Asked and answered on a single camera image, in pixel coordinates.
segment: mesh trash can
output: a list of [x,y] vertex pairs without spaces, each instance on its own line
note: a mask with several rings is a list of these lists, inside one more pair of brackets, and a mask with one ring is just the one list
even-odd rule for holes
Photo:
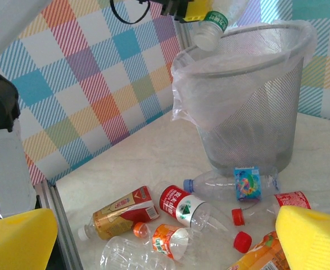
[[194,46],[176,57],[173,118],[196,124],[215,170],[288,165],[302,68],[316,43],[309,23],[280,22],[234,29],[216,51]]

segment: green bottle label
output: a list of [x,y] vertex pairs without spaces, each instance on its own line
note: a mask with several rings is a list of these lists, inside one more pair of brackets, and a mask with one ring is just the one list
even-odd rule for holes
[[218,25],[223,32],[225,32],[228,26],[228,20],[225,15],[218,11],[210,11],[206,14],[204,21],[211,21],[212,23]]

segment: white bottle cap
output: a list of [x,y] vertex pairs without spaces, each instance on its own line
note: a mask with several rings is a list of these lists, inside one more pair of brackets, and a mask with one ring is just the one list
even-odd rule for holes
[[201,31],[193,37],[195,45],[204,51],[213,51],[219,44],[219,37],[208,31]]
[[89,240],[88,236],[86,235],[86,231],[85,231],[85,227],[81,227],[79,228],[79,230],[77,231],[79,238],[81,241],[87,241]]

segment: blue label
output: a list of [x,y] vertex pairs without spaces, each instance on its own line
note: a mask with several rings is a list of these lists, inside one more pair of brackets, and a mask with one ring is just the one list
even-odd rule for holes
[[237,200],[261,199],[261,179],[258,167],[235,168],[233,174]]

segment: black cable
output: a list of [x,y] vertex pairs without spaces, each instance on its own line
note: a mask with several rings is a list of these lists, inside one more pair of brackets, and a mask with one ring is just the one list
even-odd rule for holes
[[110,0],[110,6],[111,6],[112,12],[114,13],[115,17],[119,21],[121,21],[124,24],[136,24],[136,23],[140,22],[147,15],[148,11],[150,10],[150,5],[151,5],[149,0],[144,0],[144,1],[140,0],[139,2],[140,2],[140,4],[142,4],[143,2],[147,2],[147,8],[146,8],[144,14],[135,22],[128,22],[128,21],[125,21],[124,19],[121,18],[121,16],[116,11],[114,0]]

